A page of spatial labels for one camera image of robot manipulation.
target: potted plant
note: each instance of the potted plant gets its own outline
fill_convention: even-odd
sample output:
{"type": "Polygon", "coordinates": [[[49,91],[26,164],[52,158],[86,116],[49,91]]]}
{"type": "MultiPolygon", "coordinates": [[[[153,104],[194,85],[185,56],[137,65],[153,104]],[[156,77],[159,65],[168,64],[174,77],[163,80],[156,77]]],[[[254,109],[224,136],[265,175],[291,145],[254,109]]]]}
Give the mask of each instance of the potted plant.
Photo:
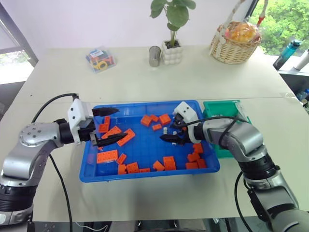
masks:
{"type": "Polygon", "coordinates": [[[165,64],[177,64],[182,59],[183,48],[179,40],[176,40],[177,31],[184,26],[189,19],[188,8],[195,9],[196,4],[192,0],[153,0],[151,3],[151,18],[157,18],[161,12],[165,12],[168,18],[170,41],[162,42],[162,59],[165,64]]]}

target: white cable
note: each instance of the white cable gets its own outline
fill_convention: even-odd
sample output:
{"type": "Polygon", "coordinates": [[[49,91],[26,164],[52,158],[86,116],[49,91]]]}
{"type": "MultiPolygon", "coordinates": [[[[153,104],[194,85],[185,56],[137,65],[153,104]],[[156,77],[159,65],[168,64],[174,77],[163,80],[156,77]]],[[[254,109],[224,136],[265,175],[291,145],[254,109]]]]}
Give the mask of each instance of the white cable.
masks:
{"type": "Polygon", "coordinates": [[[108,228],[108,225],[105,225],[104,227],[102,227],[101,229],[93,229],[89,226],[81,226],[80,224],[78,224],[77,222],[75,222],[79,227],[84,227],[84,228],[87,228],[87,229],[90,229],[92,231],[101,231],[101,230],[104,230],[104,232],[106,232],[106,229],[108,228]]]}

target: wicker basket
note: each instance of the wicker basket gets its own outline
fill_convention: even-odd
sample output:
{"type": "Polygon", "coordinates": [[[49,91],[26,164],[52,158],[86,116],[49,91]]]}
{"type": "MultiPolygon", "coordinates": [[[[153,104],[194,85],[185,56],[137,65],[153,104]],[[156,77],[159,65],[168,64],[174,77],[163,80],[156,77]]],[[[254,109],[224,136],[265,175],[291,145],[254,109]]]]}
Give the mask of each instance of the wicker basket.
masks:
{"type": "MultiPolygon", "coordinates": [[[[264,7],[260,14],[259,20],[265,17],[265,10],[267,8],[268,0],[264,0],[264,7]]],[[[233,41],[225,36],[225,31],[228,28],[232,31],[240,22],[233,22],[232,18],[239,8],[239,6],[245,2],[245,0],[239,0],[232,10],[231,14],[227,18],[226,22],[222,24],[216,31],[215,36],[211,42],[211,48],[209,55],[212,54],[218,61],[226,64],[241,64],[247,61],[252,53],[256,50],[261,43],[261,37],[255,42],[237,42],[233,41]]]]}
{"type": "MultiPolygon", "coordinates": [[[[229,29],[229,31],[232,31],[238,24],[239,22],[230,22],[227,28],[229,29]]],[[[217,29],[218,33],[220,33],[221,28],[222,25],[217,29]]],[[[260,45],[261,43],[261,38],[259,38],[258,41],[253,43],[244,43],[233,41],[225,36],[223,37],[225,38],[226,42],[222,45],[221,52],[218,56],[216,56],[216,53],[220,40],[216,35],[213,37],[211,42],[211,46],[213,46],[211,54],[218,61],[226,64],[240,64],[247,61],[252,55],[252,53],[256,50],[258,45],[260,45]]]]}

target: robotic arm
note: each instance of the robotic arm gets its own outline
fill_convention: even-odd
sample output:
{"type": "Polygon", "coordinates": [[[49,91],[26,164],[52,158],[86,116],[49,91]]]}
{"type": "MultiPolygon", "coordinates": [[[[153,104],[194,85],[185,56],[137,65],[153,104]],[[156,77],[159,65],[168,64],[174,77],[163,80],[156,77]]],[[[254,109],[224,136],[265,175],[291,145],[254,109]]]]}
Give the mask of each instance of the robotic arm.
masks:
{"type": "Polygon", "coordinates": [[[162,135],[167,142],[209,143],[228,149],[238,162],[250,189],[248,195],[258,217],[274,232],[309,231],[309,214],[298,202],[263,143],[262,134],[250,123],[229,118],[196,122],[196,112],[184,101],[173,112],[173,127],[187,126],[188,134],[162,135]]]}
{"type": "Polygon", "coordinates": [[[98,139],[93,116],[107,116],[115,108],[91,110],[88,103],[75,98],[65,119],[54,123],[31,123],[19,133],[19,140],[3,163],[0,174],[0,227],[31,219],[33,198],[49,154],[64,144],[91,141],[99,147],[113,144],[126,136],[119,133],[98,139]]]}

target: basket handle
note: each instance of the basket handle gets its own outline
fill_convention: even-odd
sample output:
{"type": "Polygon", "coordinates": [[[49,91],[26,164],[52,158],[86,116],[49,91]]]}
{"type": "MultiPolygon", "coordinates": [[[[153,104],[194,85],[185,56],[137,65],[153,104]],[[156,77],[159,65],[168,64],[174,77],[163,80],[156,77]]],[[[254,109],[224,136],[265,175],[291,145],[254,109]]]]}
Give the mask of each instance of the basket handle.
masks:
{"type": "MultiPolygon", "coordinates": [[[[230,13],[230,15],[229,15],[228,18],[226,19],[225,23],[223,24],[223,26],[222,26],[220,32],[218,32],[218,30],[216,30],[215,40],[214,40],[214,42],[212,43],[212,46],[211,46],[211,48],[210,48],[210,50],[209,50],[209,53],[208,53],[209,56],[211,55],[211,53],[212,53],[212,51],[213,51],[213,47],[214,47],[214,45],[216,44],[216,41],[217,41],[217,40],[219,40],[220,42],[219,42],[219,44],[218,44],[217,51],[216,51],[216,54],[215,54],[215,55],[216,55],[216,58],[218,58],[219,55],[221,54],[222,45],[226,43],[226,39],[223,37],[223,34],[225,33],[225,31],[226,31],[226,29],[227,29],[229,23],[232,21],[235,12],[238,10],[238,8],[240,7],[240,5],[241,5],[244,1],[245,1],[245,0],[239,0],[239,1],[236,3],[234,9],[232,10],[232,12],[230,13]]],[[[265,18],[265,12],[266,12],[267,5],[268,5],[268,0],[265,0],[265,1],[264,1],[264,7],[263,7],[262,12],[261,12],[261,14],[260,14],[260,16],[259,16],[259,19],[260,19],[260,18],[263,18],[263,19],[265,18]]]]}

